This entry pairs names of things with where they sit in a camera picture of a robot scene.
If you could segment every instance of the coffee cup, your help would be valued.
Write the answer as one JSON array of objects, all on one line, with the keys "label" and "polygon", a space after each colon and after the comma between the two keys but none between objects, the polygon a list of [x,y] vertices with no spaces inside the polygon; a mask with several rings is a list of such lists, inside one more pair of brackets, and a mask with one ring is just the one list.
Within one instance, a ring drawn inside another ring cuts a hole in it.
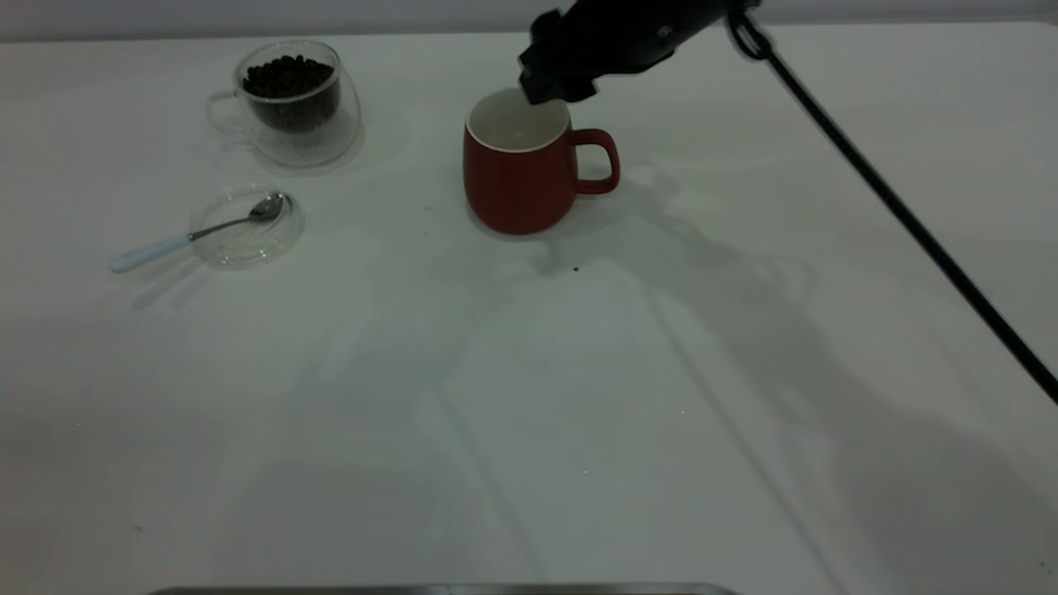
[{"label": "coffee cup", "polygon": [[[292,77],[320,72],[323,75],[308,87],[305,78],[289,85]],[[274,84],[255,80],[269,74],[275,75]],[[206,119],[221,132],[245,139],[269,158],[293,166],[332,161],[352,144],[360,127],[360,101],[333,48],[308,40],[264,46],[242,58],[232,78],[232,90],[215,93],[206,103]],[[238,100],[240,125],[216,113],[216,104],[230,98]]]},{"label": "coffee cup", "polygon": [[[599,145],[610,175],[582,180],[581,145]],[[463,131],[463,187],[471,209],[503,233],[550,228],[569,212],[578,194],[617,187],[621,164],[614,139],[603,130],[574,130],[565,102],[530,105],[518,89],[492,93],[474,106]]]}]

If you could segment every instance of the mug handle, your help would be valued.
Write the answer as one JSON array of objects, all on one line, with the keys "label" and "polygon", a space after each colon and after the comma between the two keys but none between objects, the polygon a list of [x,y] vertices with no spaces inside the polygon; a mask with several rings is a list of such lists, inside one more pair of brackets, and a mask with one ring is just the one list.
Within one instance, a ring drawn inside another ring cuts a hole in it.
[{"label": "mug handle", "polygon": [[621,160],[617,157],[617,145],[614,138],[604,130],[598,128],[586,128],[584,130],[573,130],[572,142],[574,146],[599,145],[606,149],[606,157],[609,158],[609,177],[602,180],[580,180],[573,183],[577,194],[606,194],[617,187],[617,181],[621,179]]},{"label": "mug handle", "polygon": [[224,100],[234,100],[235,91],[220,91],[219,93],[214,93],[205,101],[205,119],[209,121],[209,124],[216,128],[219,132],[227,134],[229,137],[235,137],[236,139],[245,139],[247,133],[242,128],[238,126],[232,126],[230,124],[224,124],[216,118],[214,114],[214,106]]}]

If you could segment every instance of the coffee bean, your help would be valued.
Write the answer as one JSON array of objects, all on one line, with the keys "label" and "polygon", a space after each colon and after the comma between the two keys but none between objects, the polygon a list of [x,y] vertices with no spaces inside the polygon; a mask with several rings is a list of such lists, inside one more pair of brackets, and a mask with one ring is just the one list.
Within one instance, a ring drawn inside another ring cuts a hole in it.
[{"label": "coffee bean", "polygon": [[[334,74],[334,67],[305,56],[282,56],[268,64],[247,69],[242,89],[251,95],[269,100],[305,95],[320,89]],[[252,103],[262,122],[287,132],[307,132],[318,128],[338,110],[341,88],[334,82],[327,89],[293,103]]]}]

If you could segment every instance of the spoon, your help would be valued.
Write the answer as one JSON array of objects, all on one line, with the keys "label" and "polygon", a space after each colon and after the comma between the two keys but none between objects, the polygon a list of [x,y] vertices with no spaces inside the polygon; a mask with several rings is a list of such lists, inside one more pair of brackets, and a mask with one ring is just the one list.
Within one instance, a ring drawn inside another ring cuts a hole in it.
[{"label": "spoon", "polygon": [[220,223],[219,226],[214,226],[201,231],[191,232],[189,234],[178,235],[176,237],[170,237],[168,239],[163,239],[162,241],[156,241],[150,246],[144,246],[143,248],[133,250],[127,254],[122,254],[121,256],[114,258],[110,262],[110,270],[115,273],[124,273],[131,271],[132,269],[146,265],[147,263],[165,256],[169,252],[179,250],[185,246],[189,246],[190,242],[196,239],[203,238],[214,232],[230,228],[232,226],[237,226],[239,223],[245,223],[253,221],[255,223],[263,223],[271,221],[282,214],[282,205],[287,201],[287,195],[281,192],[275,192],[254,205],[250,210],[250,215],[241,219],[235,219],[233,221],[227,221],[225,223]]}]

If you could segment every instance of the white wall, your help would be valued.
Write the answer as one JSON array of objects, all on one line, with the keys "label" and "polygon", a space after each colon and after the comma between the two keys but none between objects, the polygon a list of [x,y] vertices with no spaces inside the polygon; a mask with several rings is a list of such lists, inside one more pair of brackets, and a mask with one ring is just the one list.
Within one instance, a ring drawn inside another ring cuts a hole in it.
[{"label": "white wall", "polygon": [[[394,31],[525,31],[571,0],[0,0],[0,39]],[[769,21],[963,20],[1058,11],[1058,0],[765,0]]]}]

